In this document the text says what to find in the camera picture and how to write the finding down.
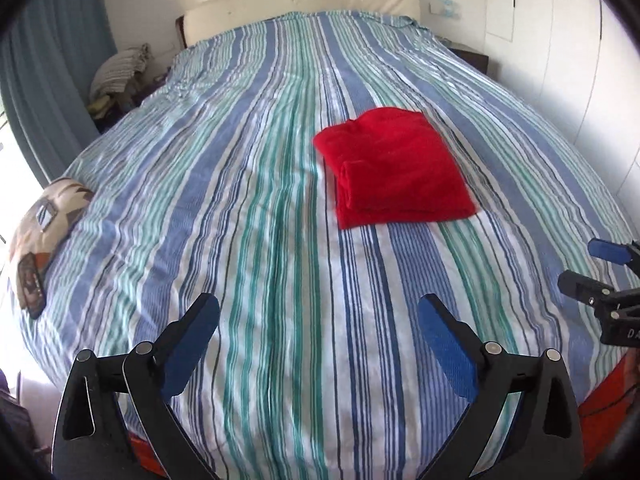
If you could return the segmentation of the red sweater with white dog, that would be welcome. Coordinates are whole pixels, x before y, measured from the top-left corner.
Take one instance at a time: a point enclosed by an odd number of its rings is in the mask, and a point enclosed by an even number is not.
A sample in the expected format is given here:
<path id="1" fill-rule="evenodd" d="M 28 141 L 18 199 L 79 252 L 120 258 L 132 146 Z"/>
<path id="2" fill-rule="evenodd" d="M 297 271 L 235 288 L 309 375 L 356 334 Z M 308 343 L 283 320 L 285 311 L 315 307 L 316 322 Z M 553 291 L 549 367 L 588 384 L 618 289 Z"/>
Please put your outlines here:
<path id="1" fill-rule="evenodd" d="M 420 112 L 374 108 L 323 129 L 312 143 L 337 182 L 342 230 L 476 214 L 454 156 Z"/>

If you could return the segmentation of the orange fluffy rug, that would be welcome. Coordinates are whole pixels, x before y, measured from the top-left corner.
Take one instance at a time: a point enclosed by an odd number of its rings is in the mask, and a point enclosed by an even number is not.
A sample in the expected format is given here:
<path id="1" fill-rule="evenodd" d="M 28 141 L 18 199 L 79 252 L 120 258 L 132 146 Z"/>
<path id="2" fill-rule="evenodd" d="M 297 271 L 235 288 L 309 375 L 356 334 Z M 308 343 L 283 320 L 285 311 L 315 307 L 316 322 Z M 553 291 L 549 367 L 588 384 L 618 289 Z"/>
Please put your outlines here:
<path id="1" fill-rule="evenodd" d="M 613 441 L 639 392 L 639 350 L 629 349 L 611 374 L 579 405 L 585 465 Z"/>

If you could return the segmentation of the black smartphone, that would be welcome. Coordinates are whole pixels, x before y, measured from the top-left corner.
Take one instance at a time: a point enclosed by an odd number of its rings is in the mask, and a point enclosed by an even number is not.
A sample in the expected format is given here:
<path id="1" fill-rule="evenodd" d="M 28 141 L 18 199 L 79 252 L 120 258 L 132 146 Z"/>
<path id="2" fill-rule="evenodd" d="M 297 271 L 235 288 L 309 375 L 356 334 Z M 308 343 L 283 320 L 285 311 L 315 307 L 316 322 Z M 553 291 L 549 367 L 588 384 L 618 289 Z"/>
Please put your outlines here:
<path id="1" fill-rule="evenodd" d="M 17 266 L 17 292 L 20 307 L 34 320 L 39 318 L 47 304 L 36 256 L 29 252 Z"/>

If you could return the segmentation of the dark right nightstand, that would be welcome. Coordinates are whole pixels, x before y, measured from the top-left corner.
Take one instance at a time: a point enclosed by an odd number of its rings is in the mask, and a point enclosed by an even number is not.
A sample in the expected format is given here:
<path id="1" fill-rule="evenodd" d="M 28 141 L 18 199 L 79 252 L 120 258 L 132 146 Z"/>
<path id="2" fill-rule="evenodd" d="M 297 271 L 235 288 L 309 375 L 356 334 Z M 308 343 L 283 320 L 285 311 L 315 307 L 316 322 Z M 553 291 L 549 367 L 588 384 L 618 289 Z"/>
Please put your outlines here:
<path id="1" fill-rule="evenodd" d="M 488 74 L 489 68 L 489 56 L 477 51 L 465 44 L 457 44 L 452 42 L 448 44 L 448 49 L 458 58 L 461 58 L 465 63 L 468 63 L 476 70 L 484 75 Z"/>

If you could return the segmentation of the dark nightstand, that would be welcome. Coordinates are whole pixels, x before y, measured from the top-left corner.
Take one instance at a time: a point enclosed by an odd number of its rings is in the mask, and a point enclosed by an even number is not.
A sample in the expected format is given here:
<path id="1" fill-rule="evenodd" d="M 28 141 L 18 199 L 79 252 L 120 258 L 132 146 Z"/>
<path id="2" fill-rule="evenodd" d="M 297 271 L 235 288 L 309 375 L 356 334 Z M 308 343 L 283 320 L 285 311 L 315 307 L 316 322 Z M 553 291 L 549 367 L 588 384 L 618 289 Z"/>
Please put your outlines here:
<path id="1" fill-rule="evenodd" d="M 476 70 L 484 75 L 488 74 L 489 68 L 489 56 L 477 51 L 465 44 L 457 44 L 452 42 L 448 44 L 448 49 L 458 58 L 461 58 L 465 63 L 468 63 Z"/>
<path id="2" fill-rule="evenodd" d="M 109 94 L 106 100 L 99 99 L 94 102 L 96 110 L 90 110 L 89 114 L 99 134 L 113 128 L 128 113 L 139 107 L 148 96 L 162 88 L 167 77 L 168 73 L 164 73 L 144 82 L 140 76 L 135 76 L 127 82 L 123 92 Z"/>

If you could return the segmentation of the patterned beige cushion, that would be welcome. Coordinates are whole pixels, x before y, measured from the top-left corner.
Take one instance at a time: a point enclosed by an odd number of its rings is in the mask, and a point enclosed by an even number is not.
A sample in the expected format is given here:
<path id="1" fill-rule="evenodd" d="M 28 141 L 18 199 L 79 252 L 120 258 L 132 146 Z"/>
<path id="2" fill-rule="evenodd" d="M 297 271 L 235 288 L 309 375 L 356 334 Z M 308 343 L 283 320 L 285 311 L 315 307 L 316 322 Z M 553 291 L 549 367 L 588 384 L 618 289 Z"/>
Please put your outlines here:
<path id="1" fill-rule="evenodd" d="M 16 228 L 9 247 L 9 278 L 17 299 L 17 266 L 24 255 L 36 256 L 42 286 L 52 258 L 91 204 L 94 193 L 82 183 L 59 178 L 43 189 Z"/>

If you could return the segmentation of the blue green striped bed cover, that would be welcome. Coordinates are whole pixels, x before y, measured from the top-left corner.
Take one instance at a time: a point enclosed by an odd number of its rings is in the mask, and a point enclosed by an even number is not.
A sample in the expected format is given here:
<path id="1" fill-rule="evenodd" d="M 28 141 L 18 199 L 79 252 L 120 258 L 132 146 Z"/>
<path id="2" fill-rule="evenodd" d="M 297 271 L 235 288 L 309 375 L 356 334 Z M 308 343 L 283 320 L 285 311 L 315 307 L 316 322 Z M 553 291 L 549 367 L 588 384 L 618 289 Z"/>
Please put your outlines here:
<path id="1" fill-rule="evenodd" d="M 426 116 L 475 216 L 340 229 L 312 139 L 379 106 Z M 421 335 L 429 292 L 508 351 L 559 350 L 578 399 L 624 356 L 556 287 L 567 269 L 637 285 L 587 252 L 632 237 L 612 194 L 536 110 L 408 18 L 291 13 L 203 40 L 68 174 L 94 197 L 42 315 L 9 280 L 2 307 L 62 386 L 81 349 L 125 353 L 214 294 L 218 330 L 172 406 L 224 478 L 414 478 L 465 407 Z"/>

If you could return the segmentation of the dark left nightstand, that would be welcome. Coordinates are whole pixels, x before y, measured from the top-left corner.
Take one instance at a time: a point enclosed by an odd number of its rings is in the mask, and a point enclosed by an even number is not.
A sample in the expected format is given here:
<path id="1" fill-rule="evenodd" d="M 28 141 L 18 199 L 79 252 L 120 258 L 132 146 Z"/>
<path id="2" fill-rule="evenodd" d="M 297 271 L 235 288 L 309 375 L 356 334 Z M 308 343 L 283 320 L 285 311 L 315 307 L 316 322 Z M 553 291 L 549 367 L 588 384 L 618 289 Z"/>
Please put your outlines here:
<path id="1" fill-rule="evenodd" d="M 128 113 L 139 107 L 148 96 L 162 88 L 167 77 L 168 73 L 164 73 L 144 82 L 140 76 L 135 76 L 127 82 L 123 92 L 109 94 L 106 100 L 99 99 L 94 102 L 96 110 L 90 110 L 89 114 L 99 134 L 113 128 Z"/>

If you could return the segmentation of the cream padded headboard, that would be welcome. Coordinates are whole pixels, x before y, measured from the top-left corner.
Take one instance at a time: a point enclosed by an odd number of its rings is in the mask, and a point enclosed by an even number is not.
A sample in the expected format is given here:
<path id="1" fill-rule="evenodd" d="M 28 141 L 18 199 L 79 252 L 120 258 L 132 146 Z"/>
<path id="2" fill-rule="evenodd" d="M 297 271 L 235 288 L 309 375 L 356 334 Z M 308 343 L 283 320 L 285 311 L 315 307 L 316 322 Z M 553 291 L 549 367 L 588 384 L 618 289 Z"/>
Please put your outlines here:
<path id="1" fill-rule="evenodd" d="M 206 0 L 176 19 L 183 49 L 237 27 L 291 12 L 367 11 L 421 18 L 420 0 Z"/>

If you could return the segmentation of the pile of folded striped laundry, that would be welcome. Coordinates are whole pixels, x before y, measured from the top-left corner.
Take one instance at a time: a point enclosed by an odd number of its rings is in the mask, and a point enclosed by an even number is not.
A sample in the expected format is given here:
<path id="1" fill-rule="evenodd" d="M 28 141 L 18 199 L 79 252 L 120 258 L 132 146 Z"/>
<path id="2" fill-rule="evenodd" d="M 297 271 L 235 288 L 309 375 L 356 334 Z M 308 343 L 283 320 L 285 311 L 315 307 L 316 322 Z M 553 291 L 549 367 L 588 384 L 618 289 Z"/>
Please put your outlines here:
<path id="1" fill-rule="evenodd" d="M 151 46 L 128 48 L 108 58 L 93 76 L 89 90 L 89 102 L 104 96 L 114 96 L 125 91 L 128 82 L 142 75 L 152 60 Z"/>

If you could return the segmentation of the teal curtain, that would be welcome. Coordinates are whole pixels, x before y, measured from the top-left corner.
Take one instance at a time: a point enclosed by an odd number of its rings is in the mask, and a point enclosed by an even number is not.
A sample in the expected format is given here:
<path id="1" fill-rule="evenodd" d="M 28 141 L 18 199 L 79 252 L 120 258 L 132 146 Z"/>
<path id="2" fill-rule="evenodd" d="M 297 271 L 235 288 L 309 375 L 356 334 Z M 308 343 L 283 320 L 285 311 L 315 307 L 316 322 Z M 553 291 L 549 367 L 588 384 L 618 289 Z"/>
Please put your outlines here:
<path id="1" fill-rule="evenodd" d="M 104 0 L 28 0 L 3 35 L 2 104 L 41 185 L 98 138 L 90 84 L 115 53 Z"/>

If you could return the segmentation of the white wall socket panel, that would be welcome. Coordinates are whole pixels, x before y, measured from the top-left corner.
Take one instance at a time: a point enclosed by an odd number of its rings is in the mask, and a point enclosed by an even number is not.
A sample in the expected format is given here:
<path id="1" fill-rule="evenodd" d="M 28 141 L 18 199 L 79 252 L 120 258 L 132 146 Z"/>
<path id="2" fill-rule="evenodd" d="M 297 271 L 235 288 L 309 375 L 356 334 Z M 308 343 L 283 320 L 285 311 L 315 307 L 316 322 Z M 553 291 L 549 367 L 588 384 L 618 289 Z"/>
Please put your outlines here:
<path id="1" fill-rule="evenodd" d="M 428 10 L 440 18 L 450 18 L 450 20 L 460 18 L 460 8 L 454 0 L 430 0 Z"/>

